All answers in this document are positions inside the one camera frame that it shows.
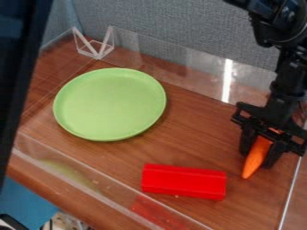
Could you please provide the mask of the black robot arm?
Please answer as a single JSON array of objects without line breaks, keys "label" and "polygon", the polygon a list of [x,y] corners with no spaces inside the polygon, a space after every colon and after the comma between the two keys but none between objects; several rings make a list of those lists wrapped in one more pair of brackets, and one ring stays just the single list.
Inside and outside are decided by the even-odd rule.
[{"label": "black robot arm", "polygon": [[307,130],[294,113],[307,101],[307,0],[223,0],[249,12],[259,46],[280,50],[275,80],[263,107],[238,102],[231,117],[242,127],[241,152],[247,155],[259,137],[273,144],[262,163],[270,168],[289,152],[305,155]]}]

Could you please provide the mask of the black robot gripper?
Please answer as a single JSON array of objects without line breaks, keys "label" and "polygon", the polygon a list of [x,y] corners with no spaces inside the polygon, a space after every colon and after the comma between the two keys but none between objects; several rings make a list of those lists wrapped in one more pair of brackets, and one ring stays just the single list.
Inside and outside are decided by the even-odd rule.
[{"label": "black robot gripper", "polygon": [[307,150],[307,130],[289,119],[282,127],[261,118],[265,108],[257,107],[245,102],[237,103],[237,111],[231,116],[231,121],[242,127],[241,153],[247,156],[254,145],[257,136],[261,135],[271,140],[266,160],[262,164],[265,168],[271,168],[286,152],[294,152],[300,156]]}]

